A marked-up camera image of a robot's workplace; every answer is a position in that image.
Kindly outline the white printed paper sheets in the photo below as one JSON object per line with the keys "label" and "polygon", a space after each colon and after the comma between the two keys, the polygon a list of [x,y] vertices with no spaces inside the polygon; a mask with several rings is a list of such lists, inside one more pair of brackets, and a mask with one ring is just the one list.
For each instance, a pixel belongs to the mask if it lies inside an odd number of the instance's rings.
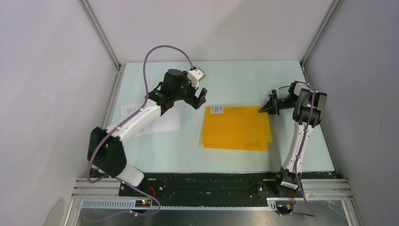
{"label": "white printed paper sheets", "polygon": [[[121,117],[125,118],[137,110],[139,104],[122,105]],[[180,121],[178,107],[174,106],[167,110],[161,117],[153,120],[151,123],[142,128],[135,137],[146,136],[155,133],[168,132],[180,129]]]}

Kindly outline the yellow plastic folder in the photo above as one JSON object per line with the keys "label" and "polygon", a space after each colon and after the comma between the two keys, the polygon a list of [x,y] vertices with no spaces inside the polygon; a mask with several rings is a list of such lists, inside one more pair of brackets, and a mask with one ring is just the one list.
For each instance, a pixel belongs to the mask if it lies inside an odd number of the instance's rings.
{"label": "yellow plastic folder", "polygon": [[260,106],[207,106],[202,144],[205,148],[269,151],[273,141],[267,113]]}

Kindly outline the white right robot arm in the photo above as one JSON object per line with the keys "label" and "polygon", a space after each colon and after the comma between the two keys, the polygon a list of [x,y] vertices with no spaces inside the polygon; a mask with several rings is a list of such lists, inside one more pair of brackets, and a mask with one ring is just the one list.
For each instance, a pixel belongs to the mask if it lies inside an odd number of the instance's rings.
{"label": "white right robot arm", "polygon": [[302,81],[294,81],[288,85],[286,97],[279,98],[278,91],[279,88],[271,91],[269,100],[258,112],[279,116],[280,110],[293,109],[294,136],[288,155],[273,184],[275,194],[283,197],[297,191],[301,184],[303,156],[310,135],[322,121],[327,94]]}

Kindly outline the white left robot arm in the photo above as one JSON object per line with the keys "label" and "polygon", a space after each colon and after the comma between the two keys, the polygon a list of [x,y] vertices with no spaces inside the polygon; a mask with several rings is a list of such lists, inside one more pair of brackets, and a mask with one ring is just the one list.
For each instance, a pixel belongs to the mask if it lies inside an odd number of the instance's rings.
{"label": "white left robot arm", "polygon": [[189,71],[169,69],[163,81],[145,96],[144,104],[131,115],[105,129],[96,127],[91,131],[88,155],[88,168],[93,165],[106,176],[117,178],[130,184],[130,190],[137,196],[148,191],[148,182],[143,180],[144,173],[127,161],[124,145],[148,124],[163,116],[175,102],[184,101],[194,109],[206,102],[207,89],[203,88],[196,96],[200,81],[206,73],[192,67]]}

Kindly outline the right controller board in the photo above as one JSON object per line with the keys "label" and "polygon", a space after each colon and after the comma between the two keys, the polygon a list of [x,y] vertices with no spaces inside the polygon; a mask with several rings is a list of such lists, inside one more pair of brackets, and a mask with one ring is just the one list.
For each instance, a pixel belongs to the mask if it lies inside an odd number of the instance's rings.
{"label": "right controller board", "polygon": [[279,215],[291,215],[294,210],[294,205],[287,204],[287,205],[277,205],[276,212]]}

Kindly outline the controller board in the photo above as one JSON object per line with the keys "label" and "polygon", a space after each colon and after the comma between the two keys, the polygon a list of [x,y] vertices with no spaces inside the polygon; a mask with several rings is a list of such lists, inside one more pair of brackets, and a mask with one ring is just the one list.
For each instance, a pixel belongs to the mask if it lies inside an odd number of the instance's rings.
{"label": "controller board", "polygon": [[276,212],[279,215],[291,215],[294,210],[294,205],[287,204],[287,205],[277,205]]}
{"label": "controller board", "polygon": [[135,201],[136,208],[149,208],[152,206],[151,200],[140,199]]}

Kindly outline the left controller board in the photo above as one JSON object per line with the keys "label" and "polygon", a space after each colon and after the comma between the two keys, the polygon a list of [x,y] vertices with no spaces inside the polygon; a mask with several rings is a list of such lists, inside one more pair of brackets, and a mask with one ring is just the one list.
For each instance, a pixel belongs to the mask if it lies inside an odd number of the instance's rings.
{"label": "left controller board", "polygon": [[136,208],[149,208],[152,206],[151,200],[140,199],[135,201]]}

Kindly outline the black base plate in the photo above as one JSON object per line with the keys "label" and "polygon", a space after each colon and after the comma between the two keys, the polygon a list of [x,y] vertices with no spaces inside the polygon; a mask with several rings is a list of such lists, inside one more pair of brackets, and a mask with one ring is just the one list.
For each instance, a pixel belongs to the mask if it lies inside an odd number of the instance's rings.
{"label": "black base plate", "polygon": [[145,173],[138,189],[162,207],[267,207],[267,198],[289,197],[275,178],[275,172]]}

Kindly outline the aluminium frame rail left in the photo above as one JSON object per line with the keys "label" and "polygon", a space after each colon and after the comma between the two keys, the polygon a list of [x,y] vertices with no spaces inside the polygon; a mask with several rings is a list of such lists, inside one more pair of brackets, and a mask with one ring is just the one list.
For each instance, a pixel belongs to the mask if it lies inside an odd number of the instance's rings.
{"label": "aluminium frame rail left", "polygon": [[119,70],[121,68],[121,63],[119,62],[110,41],[108,40],[101,24],[100,21],[98,20],[90,2],[88,0],[78,0],[79,4],[81,5],[84,13],[86,14],[86,17],[88,21],[90,22],[92,28],[94,29],[94,32],[96,33],[98,39],[100,40],[106,54],[110,58],[113,66],[116,68],[116,70]]}

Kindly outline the aluminium frame rail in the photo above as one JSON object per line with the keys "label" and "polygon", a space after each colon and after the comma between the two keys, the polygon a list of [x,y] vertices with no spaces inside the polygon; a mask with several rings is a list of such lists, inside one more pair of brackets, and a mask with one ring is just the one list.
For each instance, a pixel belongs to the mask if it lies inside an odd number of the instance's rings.
{"label": "aluminium frame rail", "polygon": [[92,28],[94,29],[94,32],[96,33],[98,39],[100,40],[106,54],[110,58],[113,66],[116,68],[116,70],[119,70],[121,68],[121,63],[119,62],[110,41],[108,40],[101,24],[100,21],[98,20],[90,2],[88,0],[78,0],[79,4],[81,5],[84,13],[86,14],[86,17],[88,21],[90,22]]}
{"label": "aluminium frame rail", "polygon": [[329,5],[325,15],[323,16],[320,25],[318,26],[315,35],[313,36],[308,48],[305,51],[305,54],[303,55],[300,65],[303,71],[305,70],[305,66],[307,62],[309,61],[313,51],[317,47],[318,43],[320,42],[322,36],[324,33],[327,31],[328,26],[332,22],[334,16],[338,12],[341,4],[343,3],[343,0],[333,0],[331,4]]}

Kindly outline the aluminium frame rail right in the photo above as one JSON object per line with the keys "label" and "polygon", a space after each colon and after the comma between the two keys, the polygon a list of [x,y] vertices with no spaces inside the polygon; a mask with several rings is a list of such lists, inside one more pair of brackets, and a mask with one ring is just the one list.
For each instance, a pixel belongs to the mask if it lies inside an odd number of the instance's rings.
{"label": "aluminium frame rail right", "polygon": [[343,3],[343,0],[333,0],[331,4],[329,5],[325,15],[323,16],[320,25],[318,26],[315,35],[313,36],[308,48],[305,51],[305,54],[303,55],[300,65],[303,71],[305,70],[305,66],[307,62],[309,61],[313,51],[317,47],[318,43],[320,42],[322,36],[324,33],[327,31],[328,26],[332,22],[334,16],[338,12],[341,4]]}

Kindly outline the front aluminium rail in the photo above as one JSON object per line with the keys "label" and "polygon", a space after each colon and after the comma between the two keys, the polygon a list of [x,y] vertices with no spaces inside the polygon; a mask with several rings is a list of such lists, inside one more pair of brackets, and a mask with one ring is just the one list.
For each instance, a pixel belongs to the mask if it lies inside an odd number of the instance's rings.
{"label": "front aluminium rail", "polygon": [[297,192],[293,198],[277,197],[265,187],[244,189],[233,185],[230,191],[193,191],[172,188],[156,181],[155,195],[160,204],[136,193],[114,179],[90,184],[78,179],[72,192],[81,198],[83,208],[127,210],[276,210],[277,204],[297,201],[352,201],[354,195],[347,179],[304,179],[304,196]]}

